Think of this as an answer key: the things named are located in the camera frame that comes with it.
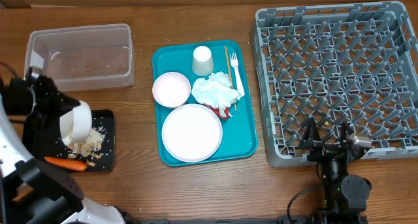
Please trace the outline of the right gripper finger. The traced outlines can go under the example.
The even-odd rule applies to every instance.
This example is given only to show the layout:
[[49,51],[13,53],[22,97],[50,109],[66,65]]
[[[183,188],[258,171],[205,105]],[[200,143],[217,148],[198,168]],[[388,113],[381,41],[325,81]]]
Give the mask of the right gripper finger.
[[315,148],[322,143],[313,117],[306,119],[301,127],[305,129],[305,132],[299,142],[300,148]]
[[352,145],[353,144],[353,129],[349,126],[348,122],[344,121],[340,124],[340,144],[341,145]]

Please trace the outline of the white bowl with peanuts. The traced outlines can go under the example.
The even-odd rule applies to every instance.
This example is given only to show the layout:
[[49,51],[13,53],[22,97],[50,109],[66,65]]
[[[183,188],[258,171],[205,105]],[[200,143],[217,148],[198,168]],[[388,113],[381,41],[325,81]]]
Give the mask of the white bowl with peanuts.
[[166,108],[182,106],[191,94],[189,80],[178,72],[166,72],[152,86],[154,100]]

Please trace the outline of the white tissue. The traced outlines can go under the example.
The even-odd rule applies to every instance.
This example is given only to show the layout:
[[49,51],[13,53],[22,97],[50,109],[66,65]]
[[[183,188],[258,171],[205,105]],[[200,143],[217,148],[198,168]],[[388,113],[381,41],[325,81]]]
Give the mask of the white tissue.
[[242,97],[232,88],[229,75],[221,71],[211,73],[208,78],[196,79],[191,94],[198,103],[212,108],[228,108]]

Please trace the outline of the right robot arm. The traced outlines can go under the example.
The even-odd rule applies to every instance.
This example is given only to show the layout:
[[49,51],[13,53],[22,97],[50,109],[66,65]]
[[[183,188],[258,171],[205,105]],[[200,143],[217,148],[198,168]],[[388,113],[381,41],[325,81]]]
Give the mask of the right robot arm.
[[302,126],[305,132],[299,147],[309,151],[307,160],[316,163],[317,176],[321,180],[318,186],[307,188],[295,197],[322,187],[325,195],[325,207],[306,216],[303,223],[367,223],[367,217],[361,212],[366,210],[366,201],[372,185],[366,178],[349,174],[351,161],[362,158],[372,147],[370,137],[358,135],[348,122],[340,124],[340,142],[328,144],[319,136],[313,118]]

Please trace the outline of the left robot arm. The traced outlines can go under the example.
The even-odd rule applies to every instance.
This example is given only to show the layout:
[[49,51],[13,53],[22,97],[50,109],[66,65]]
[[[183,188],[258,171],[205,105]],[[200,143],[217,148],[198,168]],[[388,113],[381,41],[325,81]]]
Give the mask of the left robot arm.
[[67,170],[31,153],[55,127],[64,145],[88,138],[92,113],[32,69],[1,85],[1,222],[126,223],[126,214],[84,196]]

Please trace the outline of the orange carrot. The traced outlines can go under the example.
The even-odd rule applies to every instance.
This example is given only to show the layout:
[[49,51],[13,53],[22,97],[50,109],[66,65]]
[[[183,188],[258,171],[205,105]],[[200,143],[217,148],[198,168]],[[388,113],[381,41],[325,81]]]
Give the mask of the orange carrot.
[[48,163],[53,165],[66,168],[69,170],[77,171],[77,172],[84,172],[87,170],[87,165],[82,161],[76,161],[72,159],[62,159],[56,157],[45,157],[44,158]]

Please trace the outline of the white bowl with rice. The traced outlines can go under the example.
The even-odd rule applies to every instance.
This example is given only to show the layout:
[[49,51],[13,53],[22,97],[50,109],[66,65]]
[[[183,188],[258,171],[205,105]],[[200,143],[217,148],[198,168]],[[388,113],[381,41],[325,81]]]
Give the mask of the white bowl with rice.
[[91,109],[84,101],[80,101],[79,106],[59,118],[59,132],[66,146],[85,141],[90,134],[91,127]]

